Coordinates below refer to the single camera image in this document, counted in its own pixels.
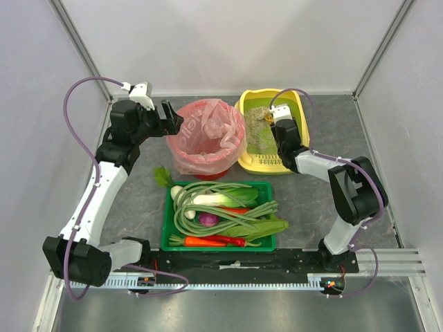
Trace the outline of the pink plastic bin liner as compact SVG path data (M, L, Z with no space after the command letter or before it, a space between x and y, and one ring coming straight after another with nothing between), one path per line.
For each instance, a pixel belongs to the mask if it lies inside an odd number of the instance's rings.
M217 174L230 169L246 151L244 116L220 99L203 99L179 109L180 132L167 137L180 174Z

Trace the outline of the red trash bin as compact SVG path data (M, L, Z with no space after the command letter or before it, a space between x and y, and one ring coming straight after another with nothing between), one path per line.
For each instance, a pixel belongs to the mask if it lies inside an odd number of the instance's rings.
M226 169L226 170L224 170L220 173L217 173L217 174L195 174L195 177L201 181L216 181L216 180L224 177L225 175L227 175L228 172L229 172L229 169Z

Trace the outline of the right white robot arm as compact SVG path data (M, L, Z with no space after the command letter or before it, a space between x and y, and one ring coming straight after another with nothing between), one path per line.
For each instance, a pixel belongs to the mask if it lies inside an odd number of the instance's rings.
M329 183L337 218L320 240L318 256L326 268L337 265L356 250L359 234L383 216L386 191L368 158L331 157L302 145L294 119L272 123L271 131L283 166Z

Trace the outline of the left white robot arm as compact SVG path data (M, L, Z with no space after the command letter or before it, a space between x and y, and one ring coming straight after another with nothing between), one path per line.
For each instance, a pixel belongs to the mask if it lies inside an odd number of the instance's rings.
M148 138L176 135L183 118L164 100L157 109L139 102L121 100L110 112L110 125L93 156L94 171L78 207L57 237L47 237L42 249L54 275L66 284L102 286L109 274L128 264L148 264L147 240L125 237L108 246L100 245L104 222L114 199L140 156Z

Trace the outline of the yellow litter box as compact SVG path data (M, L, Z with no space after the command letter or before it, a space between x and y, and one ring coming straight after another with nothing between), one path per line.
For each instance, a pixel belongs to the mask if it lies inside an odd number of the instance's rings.
M278 89L260 89L260 90L247 90L243 92L239 100L235 104L235 108L244 116L244 112L253 107L269 108L271 100L279 92ZM309 130L307 128L307 121L303 111L300 96L296 91L289 91L280 95L275 102L274 106L281 104L287 104L291 109L291 114L296 120L302 145L309 145ZM244 152L238 160L238 163L246 171L254 174L265 175L282 175L289 174L291 171L283 166L280 157L277 154L262 155L262 154L249 154Z

